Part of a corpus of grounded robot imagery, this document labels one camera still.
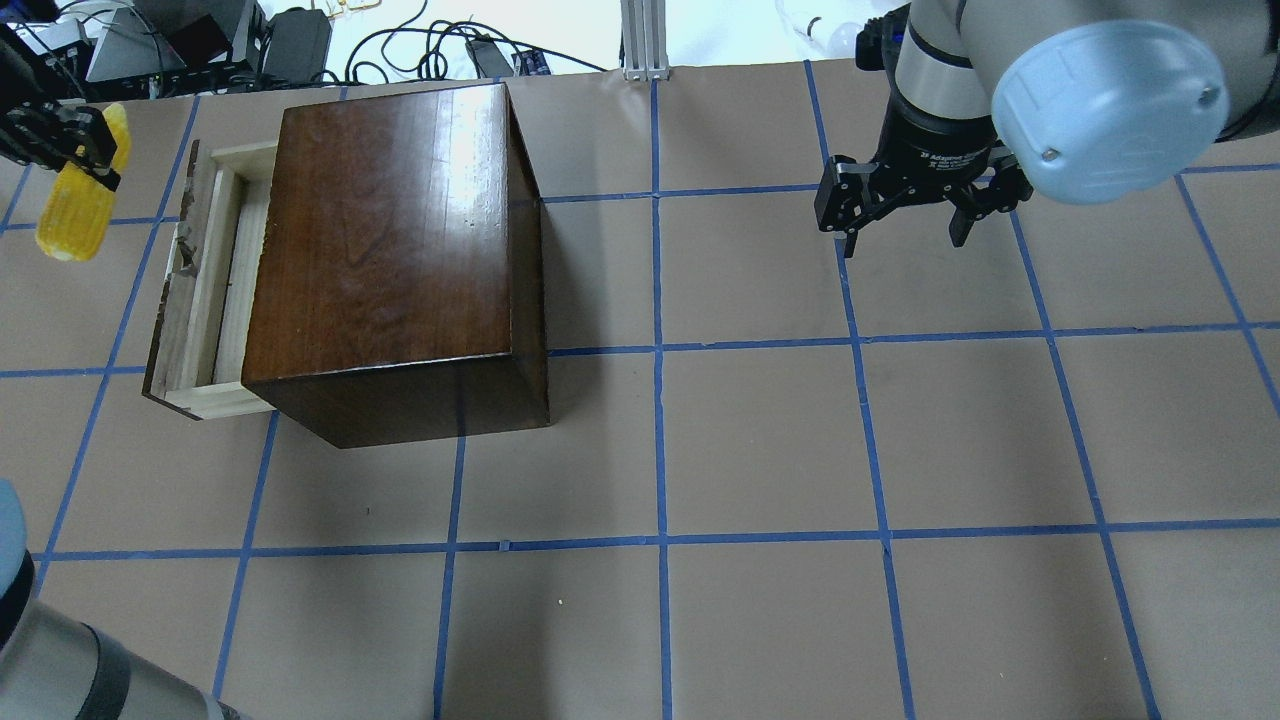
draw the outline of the wire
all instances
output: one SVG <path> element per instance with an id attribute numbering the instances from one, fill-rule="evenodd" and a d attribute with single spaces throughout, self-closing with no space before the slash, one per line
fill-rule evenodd
<path id="1" fill-rule="evenodd" d="M 76 92 L 79 92 L 81 97 L 83 97 L 86 101 L 92 101 L 92 97 L 90 97 L 88 94 L 84 92 L 84 86 L 79 83 L 79 78 L 76 77 L 76 73 L 70 72 L 70 69 L 67 68 L 67 65 L 63 63 L 63 59 L 58 56 L 58 53 L 54 53 L 54 49 L 50 47 L 49 44 L 44 41 L 44 38 L 36 35 L 36 31 L 31 29 L 31 27 L 28 27 L 27 23 L 18 23 L 18 24 L 22 26 L 22 29 L 27 31 L 27 35 L 29 35 L 32 40 L 38 42 L 40 46 L 44 47 L 46 53 L 49 53 L 49 59 L 55 65 L 58 65 L 58 69 L 63 70 L 63 74 L 67 77 L 68 81 L 70 81 L 72 87 L 76 88 Z"/>
<path id="2" fill-rule="evenodd" d="M 389 85 L 392 82 L 392 78 L 387 77 L 387 70 L 384 70 L 376 63 L 370 63 L 369 60 L 361 60 L 361 61 L 356 63 L 355 65 L 352 65 L 351 74 L 352 74 L 352 79 L 355 82 L 360 82 L 360 68 L 362 68 L 362 67 L 374 68 L 375 70 L 378 70 L 378 74 L 383 76 L 383 82 L 384 83 Z"/>
<path id="3" fill-rule="evenodd" d="M 416 12 L 416 13 L 413 13 L 413 17 L 412 17 L 412 18 L 410 18 L 410 19 L 407 19 L 407 20 L 404 20 L 404 22 L 402 22 L 401 24 L 396 26 L 396 29 L 404 29 L 404 28 L 407 28 L 407 27 L 408 27 L 408 26 L 410 26 L 410 24 L 411 24 L 411 23 L 412 23 L 413 20 L 416 20 L 416 19 L 421 18 L 421 17 L 422 17 L 422 14 L 424 14 L 424 13 L 426 13 L 426 4 L 428 4 L 429 1 L 430 1 L 430 0 L 422 0 L 422 5 L 421 5 L 421 6 L 420 6 L 420 8 L 417 9 L 417 12 Z M 383 41 L 383 46 L 381 46 L 381 49 L 380 49 L 380 53 L 381 53 L 381 55 L 383 55 L 383 60 L 384 60 L 384 61 L 385 61 L 385 63 L 387 63 L 388 65 L 390 65 L 390 68 L 392 68 L 392 69 L 394 69 L 394 70 L 397 70 L 397 72 L 401 72 L 401 73 L 413 73 L 413 72 L 420 72 L 420 70 L 421 70 L 421 68 L 422 68 L 422 63 L 421 63 L 421 61 L 419 61 L 417 67 L 413 67 L 413 68 L 402 68 L 402 67 L 397 65 L 396 63 L 393 63 L 393 61 L 392 61 L 392 59 L 387 56 L 387 46 L 388 46 L 388 45 L 390 45 L 390 41 L 392 41 L 392 40 L 393 40 L 394 37 L 396 37 L 396 33 L 390 33 L 390 35 L 388 35 L 388 36 L 387 36 L 387 40 L 384 40 L 384 41 Z"/>
<path id="4" fill-rule="evenodd" d="M 146 32 L 143 35 L 150 35 L 151 36 L 151 42 L 155 44 L 155 46 L 156 46 L 156 85 L 157 85 L 157 88 L 156 88 L 156 94 L 155 95 L 156 95 L 156 97 L 166 97 L 168 95 L 165 94 L 165 88 L 164 88 L 164 85 L 165 85 L 164 51 L 160 50 L 160 31 L 156 29 L 156 26 L 151 24 L 151 20 L 148 20 L 146 18 L 146 15 L 143 15 L 141 12 L 138 12 L 137 8 L 134 8 L 133 5 L 131 5 L 128 3 L 124 3 L 123 0 L 72 0 L 70 3 L 63 5 L 61 10 L 65 13 L 67 10 L 70 10 L 72 8 L 74 8 L 77 5 L 83 5 L 86 3 L 109 3 L 111 5 L 116 5 L 119 8 L 123 8 L 123 9 L 128 10 L 129 14 L 132 14 L 134 18 L 138 18 L 138 22 L 142 23 L 142 27 L 146 28 Z M 97 14 L 99 13 L 92 13 L 90 17 L 92 18 L 92 17 L 95 17 Z"/>
<path id="5" fill-rule="evenodd" d="M 433 29 L 433 28 L 435 28 L 439 24 L 444 24 L 444 29 Z M 541 46 L 538 46 L 538 45 L 532 45 L 532 44 L 529 44 L 529 42 L 521 42 L 518 40 L 511 40 L 509 37 L 507 37 L 500 31 L 498 31 L 498 29 L 495 29 L 495 28 L 493 28 L 490 26 L 483 24 L 483 23 L 476 23 L 476 22 L 471 22 L 471 20 L 458 20 L 458 22 L 454 22 L 454 23 L 449 23 L 447 20 L 435 20 L 435 22 L 431 23 L 430 28 L 425 28 L 425 29 L 424 28 L 417 28 L 417 27 L 393 27 L 393 28 L 385 28 L 385 29 L 374 31 L 374 32 L 366 35 L 351 50 L 351 55 L 347 56 L 347 64 L 346 64 L 346 69 L 344 69 L 344 73 L 343 73 L 344 74 L 344 79 L 347 82 L 351 82 L 351 81 L 355 79 L 352 77 L 352 69 L 353 69 L 353 64 L 356 61 L 356 55 L 360 53 L 361 47 L 364 47 L 367 42 L 370 42 L 371 40 L 374 40 L 376 37 L 393 36 L 393 35 L 399 33 L 399 32 L 425 35 L 426 36 L 426 44 L 428 44 L 428 51 L 419 60 L 419 64 L 417 64 L 416 68 L 401 69 L 401 68 L 398 68 L 396 65 L 392 65 L 392 67 L 394 69 L 399 70 L 399 72 L 411 72 L 411 70 L 416 72 L 417 77 L 420 79 L 444 79 L 445 72 L 439 72 L 439 73 L 434 72 L 438 68 L 443 68 L 443 70 L 448 69 L 448 60 L 444 58 L 443 53 L 440 53 L 440 45 L 443 44 L 444 38 L 445 37 L 466 37 L 466 38 L 470 38 L 470 40 L 475 40 L 476 37 L 480 36 L 479 32 L 476 32 L 476 29 L 488 31 L 488 32 L 492 32 L 492 33 L 499 36 L 498 37 L 499 41 L 509 45 L 511 47 L 516 49 L 517 51 L 520 51 L 521 47 L 524 47 L 526 50 L 538 50 L 538 51 L 540 51 L 543 54 L 547 54 L 547 55 L 553 55 L 556 58 L 562 58 L 562 59 L 568 60 L 571 63 L 577 63 L 579 65 L 590 68 L 593 70 L 608 72 L 605 68 L 602 68 L 600 65 L 596 65 L 594 63 L 588 63 L 586 60 L 581 60 L 581 59 L 575 58 L 572 55 L 566 55 L 564 53 L 557 53 L 556 50 L 548 50 L 545 47 L 541 47 Z M 434 44 L 434 46 L 431 44 L 433 36 L 435 36 L 435 44 Z M 431 64 L 431 63 L 439 64 L 439 65 L 433 65 L 431 68 L 428 68 L 428 70 L 424 70 L 424 67 L 426 67 L 428 64 Z"/>

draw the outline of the black cable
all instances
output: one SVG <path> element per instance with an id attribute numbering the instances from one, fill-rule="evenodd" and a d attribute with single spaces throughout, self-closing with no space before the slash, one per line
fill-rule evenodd
<path id="1" fill-rule="evenodd" d="M 361 61 L 356 63 L 355 65 L 352 65 L 352 68 L 351 68 L 351 77 L 352 77 L 353 82 L 360 82 L 360 68 L 362 68 L 362 67 L 374 68 L 375 70 L 378 70 L 378 74 L 383 76 L 383 82 L 390 85 L 392 78 L 387 77 L 387 70 L 384 70 L 376 63 L 370 63 L 369 60 L 361 60 Z"/>
<path id="2" fill-rule="evenodd" d="M 436 23 L 443 23 L 443 22 L 444 20 L 436 20 L 435 23 L 433 23 L 433 27 Z M 467 33 L 467 32 L 463 32 L 461 29 L 456 29 L 454 26 L 457 26 L 457 28 L 462 28 L 462 27 L 468 27 L 470 26 L 471 28 L 479 27 L 481 29 L 490 29 L 492 32 L 502 36 L 499 40 L 502 40 L 507 45 L 511 45 L 512 47 L 516 47 L 517 50 L 520 47 L 525 47 L 527 50 L 538 50 L 538 51 L 544 53 L 547 55 L 553 55 L 556 58 L 562 58 L 564 60 L 570 60 L 572 63 L 577 63 L 579 65 L 582 65 L 582 67 L 586 67 L 586 68 L 591 68 L 593 70 L 608 72 L 605 68 L 602 68 L 600 65 L 596 65 L 594 63 L 588 63 L 586 60 L 575 58 L 572 55 L 566 55 L 564 53 L 557 53 L 556 50 L 548 50 L 545 47 L 541 47 L 541 46 L 538 46 L 538 45 L 532 45 L 532 44 L 529 44 L 529 42 L 521 42 L 518 40 L 511 40 L 506 35 L 502 35 L 499 31 L 493 29 L 489 26 L 485 26 L 485 24 L 481 24 L 481 23 L 474 23 L 471 20 L 460 20 L 457 23 L 447 23 L 445 29 L 443 29 L 443 31 L 435 31 L 435 29 L 429 29 L 429 28 L 424 29 L 424 28 L 417 28 L 417 27 L 393 27 L 393 28 L 384 28 L 384 29 L 374 31 L 374 32 L 366 35 L 365 37 L 362 37 L 360 40 L 360 42 L 357 42 L 356 46 L 351 50 L 351 55 L 347 56 L 347 64 L 346 64 L 346 69 L 343 72 L 343 76 L 344 76 L 344 78 L 346 78 L 347 82 L 351 82 L 353 79 L 351 73 L 352 73 L 352 65 L 356 61 L 356 55 L 360 53 L 360 49 L 364 47 L 369 41 L 371 41 L 371 40 L 374 40 L 376 37 L 381 37 L 381 36 L 396 35 L 398 32 L 410 32 L 410 33 L 417 33 L 417 35 L 426 35 L 428 36 L 428 38 L 426 38 L 428 44 L 431 42 L 431 36 L 439 36 L 436 38 L 435 47 L 430 47 L 430 45 L 429 45 L 428 53 L 419 61 L 419 65 L 417 65 L 416 69 L 419 72 L 419 77 L 422 78 L 422 79 L 444 79 L 443 77 L 430 77 L 430 76 L 429 77 L 424 77 L 421 74 L 421 68 L 424 67 L 424 63 L 426 63 L 429 58 L 431 58 L 434 54 L 439 54 L 439 46 L 440 46 L 440 42 L 444 40 L 444 37 L 466 37 L 466 38 L 470 38 L 470 40 L 475 40 L 476 33 Z M 448 60 L 444 60 L 444 63 L 445 63 L 445 68 L 447 68 Z"/>
<path id="3" fill-rule="evenodd" d="M 128 3 L 124 3 L 123 0 L 72 0 L 70 3 L 63 5 L 61 10 L 65 13 L 67 10 L 70 10 L 76 5 L 83 5 L 84 3 L 110 3 L 111 5 L 118 5 L 120 8 L 124 8 L 134 18 L 138 18 L 138 22 L 142 23 L 142 27 L 146 28 L 146 33 L 143 33 L 143 35 L 150 35 L 151 36 L 151 42 L 155 44 L 155 46 L 156 46 L 156 82 L 159 85 L 159 90 L 156 91 L 156 97 L 166 97 L 165 88 L 164 88 L 164 85 L 165 85 L 164 51 L 160 50 L 160 31 L 156 29 L 156 26 L 151 24 L 151 20 L 148 20 L 146 18 L 146 15 L 143 15 L 141 12 L 138 12 L 137 8 L 134 8 L 133 5 L 131 5 Z"/>
<path id="4" fill-rule="evenodd" d="M 266 51 L 271 46 L 273 27 L 266 26 L 266 35 L 262 36 L 262 46 L 257 50 L 257 73 L 253 76 L 253 88 L 261 88 L 266 77 Z"/>
<path id="5" fill-rule="evenodd" d="M 271 86 L 271 90 L 303 90 L 307 87 L 367 87 L 364 82 L 285 82 L 279 86 Z"/>
<path id="6" fill-rule="evenodd" d="M 63 59 L 58 56 L 58 53 L 54 53 L 54 49 L 50 47 L 49 44 L 44 41 L 44 38 L 36 35 L 36 31 L 31 29 L 27 26 L 27 23 L 18 23 L 18 24 L 22 26 L 22 29 L 27 31 L 27 35 L 29 35 L 32 40 L 38 42 L 40 46 L 44 47 L 46 53 L 49 53 L 49 59 L 52 60 L 55 65 L 58 65 L 58 69 L 63 70 L 63 74 L 67 77 L 68 81 L 70 81 L 72 87 L 76 88 L 76 92 L 79 92 L 81 97 L 91 102 L 92 97 L 90 97 L 88 94 L 84 92 L 84 86 L 79 83 L 79 78 L 76 77 L 76 73 L 70 72 L 70 69 L 68 69 L 67 65 L 63 64 Z"/>
<path id="7" fill-rule="evenodd" d="M 428 31 L 436 33 L 435 44 L 431 42 L 431 36 L 426 36 L 426 54 L 419 59 L 417 77 L 419 79 L 444 79 L 449 74 L 449 58 L 440 51 L 440 46 L 444 42 L 447 32 L 449 32 L 453 26 L 449 20 L 431 20 Z"/>
<path id="8" fill-rule="evenodd" d="M 429 1 L 430 1 L 430 0 L 422 0 L 422 5 L 421 5 L 421 6 L 420 6 L 420 8 L 417 9 L 417 12 L 416 12 L 416 13 L 413 13 L 413 17 L 412 17 L 412 18 L 410 18 L 410 19 L 407 19 L 407 20 L 404 20 L 404 22 L 402 22 L 401 24 L 396 26 L 396 29 L 404 29 L 404 28 L 407 28 L 407 27 L 408 27 L 408 26 L 410 26 L 410 24 L 411 24 L 411 23 L 412 23 L 413 20 L 416 20 L 416 19 L 421 18 L 421 17 L 422 17 L 422 14 L 424 14 L 424 13 L 426 13 L 426 4 L 428 4 Z M 421 65 L 421 63 L 420 63 L 420 64 L 419 64 L 419 65 L 417 65 L 416 68 L 402 68 L 402 67 L 397 65 L 396 63 L 393 63 L 393 61 L 392 61 L 392 59 L 387 56 L 387 46 L 388 46 L 388 45 L 390 45 L 390 41 L 392 41 L 392 40 L 393 40 L 394 37 L 396 37 L 396 33 L 392 33 L 392 35 L 388 35 L 388 36 L 387 36 L 387 40 L 384 40 L 384 41 L 383 41 L 383 46 L 381 46 L 381 50 L 380 50 L 380 53 L 381 53 L 381 55 L 383 55 L 383 60 L 384 60 L 384 61 L 385 61 L 385 63 L 387 63 L 388 65 L 390 65 L 390 68 L 392 68 L 392 69 L 394 69 L 394 70 L 397 70 L 397 72 L 401 72 L 401 73 L 412 73 L 412 72 L 420 72 L 420 69 L 421 69 L 421 67 L 422 67 L 422 65 Z"/>

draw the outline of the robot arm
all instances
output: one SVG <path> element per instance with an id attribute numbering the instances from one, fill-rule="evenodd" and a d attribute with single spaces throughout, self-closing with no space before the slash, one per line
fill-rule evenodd
<path id="1" fill-rule="evenodd" d="M 120 182 L 111 169 L 115 140 L 102 113 L 59 104 L 55 88 L 63 82 L 18 33 L 3 24 L 56 17 L 52 0 L 13 4 L 0 0 L 0 155 L 51 170 L 72 163 L 114 191 Z"/>
<path id="2" fill-rule="evenodd" d="M 859 36 L 890 102 L 870 163 L 828 160 L 818 225 L 850 256 L 867 224 L 950 201 L 960 247 L 1033 187 L 1093 204 L 1158 184 L 1280 128 L 1277 28 L 1280 0 L 916 0 Z"/>

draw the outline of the black band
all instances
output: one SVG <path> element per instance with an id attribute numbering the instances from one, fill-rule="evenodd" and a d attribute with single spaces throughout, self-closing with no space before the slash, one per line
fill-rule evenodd
<path id="1" fill-rule="evenodd" d="M 1272 38 L 1280 33 L 1280 0 L 1271 0 L 1271 33 Z M 1262 99 L 1245 110 L 1239 119 L 1222 128 L 1217 136 L 1217 142 L 1257 137 L 1280 129 L 1280 47 L 1268 49 L 1276 56 L 1276 67 L 1271 72 L 1271 82 L 1262 94 Z"/>
<path id="2" fill-rule="evenodd" d="M 1267 35 L 1267 50 L 1280 51 L 1280 0 L 1271 0 L 1271 32 Z"/>
<path id="3" fill-rule="evenodd" d="M 218 703 L 218 708 L 223 711 L 223 720 L 248 720 L 248 717 L 244 717 L 239 712 L 236 712 L 236 708 L 227 707 L 220 702 Z"/>
<path id="4" fill-rule="evenodd" d="M 76 720 L 119 720 L 133 676 L 129 651 L 109 635 L 84 626 L 97 641 L 97 671 L 93 673 L 93 684 L 90 685 Z"/>
<path id="5" fill-rule="evenodd" d="M 36 564 L 31 561 L 28 552 L 18 569 L 18 577 L 13 584 L 0 597 L 0 650 L 9 643 L 13 632 L 18 629 L 18 621 L 27 610 L 27 601 L 31 600 L 31 585 L 36 582 Z"/>
<path id="6" fill-rule="evenodd" d="M 969 0 L 960 0 L 956 3 L 956 32 L 960 32 L 960 23 L 964 20 L 964 6 L 969 4 Z"/>
<path id="7" fill-rule="evenodd" d="M 960 55 L 952 55 L 951 53 L 947 53 L 946 50 L 938 50 L 933 45 L 929 45 L 929 41 L 924 40 L 924 37 L 922 37 L 920 33 L 916 32 L 914 24 L 908 24 L 906 26 L 906 31 L 911 33 L 911 40 L 915 41 L 916 47 L 919 47 L 920 50 L 924 50 L 924 54 L 928 55 L 929 58 L 933 58 L 934 60 L 937 60 L 940 63 L 946 63 L 948 65 L 955 65 L 957 68 L 969 68 L 969 69 L 973 69 L 973 63 L 969 61 L 969 58 L 964 58 L 964 56 L 960 56 Z"/>

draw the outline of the wooden drawer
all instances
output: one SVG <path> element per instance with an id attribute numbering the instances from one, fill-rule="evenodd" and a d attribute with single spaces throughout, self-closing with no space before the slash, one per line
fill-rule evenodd
<path id="1" fill-rule="evenodd" d="M 545 425 L 540 202 L 500 85 L 198 147 L 143 393 L 339 447 Z"/>

